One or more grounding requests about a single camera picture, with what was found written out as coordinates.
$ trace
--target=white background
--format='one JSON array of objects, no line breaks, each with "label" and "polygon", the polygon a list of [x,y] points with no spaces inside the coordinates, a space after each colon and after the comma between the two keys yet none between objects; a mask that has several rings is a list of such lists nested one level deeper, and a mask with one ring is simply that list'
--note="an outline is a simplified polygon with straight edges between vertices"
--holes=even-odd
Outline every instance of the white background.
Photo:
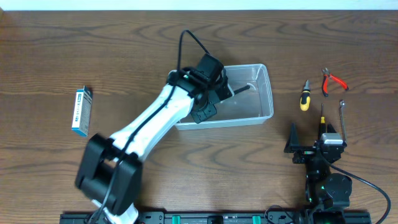
[{"label": "white background", "polygon": [[398,9],[398,0],[0,0],[3,10]]}]

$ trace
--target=pliers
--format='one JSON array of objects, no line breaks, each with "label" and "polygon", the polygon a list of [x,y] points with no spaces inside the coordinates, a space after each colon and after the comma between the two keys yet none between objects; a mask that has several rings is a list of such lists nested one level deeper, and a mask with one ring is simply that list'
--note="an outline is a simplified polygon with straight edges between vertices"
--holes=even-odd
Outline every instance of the pliers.
[{"label": "pliers", "polygon": [[328,79],[331,78],[335,82],[339,83],[346,91],[348,90],[348,85],[342,79],[332,75],[327,68],[322,69],[323,82],[322,82],[322,93],[325,97],[328,97]]}]

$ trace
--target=black and yellow tool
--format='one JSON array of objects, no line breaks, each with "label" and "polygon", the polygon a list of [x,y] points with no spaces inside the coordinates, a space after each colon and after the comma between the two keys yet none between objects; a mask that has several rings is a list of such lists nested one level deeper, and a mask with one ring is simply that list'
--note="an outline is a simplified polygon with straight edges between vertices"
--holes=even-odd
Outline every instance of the black and yellow tool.
[{"label": "black and yellow tool", "polygon": [[300,108],[302,111],[306,111],[310,107],[310,80],[305,82],[303,92],[300,97]]},{"label": "black and yellow tool", "polygon": [[321,105],[321,122],[319,123],[318,139],[321,139],[323,133],[326,133],[325,117],[323,116],[323,103]]}]

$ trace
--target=metal wrench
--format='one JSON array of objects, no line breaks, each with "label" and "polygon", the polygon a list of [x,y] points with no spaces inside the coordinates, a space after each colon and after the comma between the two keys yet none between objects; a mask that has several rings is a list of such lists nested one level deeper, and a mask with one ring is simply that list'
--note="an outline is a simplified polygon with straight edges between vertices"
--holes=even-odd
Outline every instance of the metal wrench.
[{"label": "metal wrench", "polygon": [[343,108],[345,106],[344,100],[340,100],[340,122],[341,122],[341,129],[343,130],[343,139],[344,141],[347,141],[347,135],[346,135],[346,128],[344,126],[344,119],[343,119]]}]

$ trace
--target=blue and white box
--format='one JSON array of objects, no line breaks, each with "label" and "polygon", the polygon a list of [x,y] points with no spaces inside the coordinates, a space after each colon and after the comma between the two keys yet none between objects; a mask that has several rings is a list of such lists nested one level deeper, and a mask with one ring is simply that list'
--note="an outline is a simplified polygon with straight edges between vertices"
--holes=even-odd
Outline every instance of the blue and white box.
[{"label": "blue and white box", "polygon": [[75,110],[73,112],[72,130],[80,136],[87,137],[90,123],[93,93],[84,86],[76,92]]}]

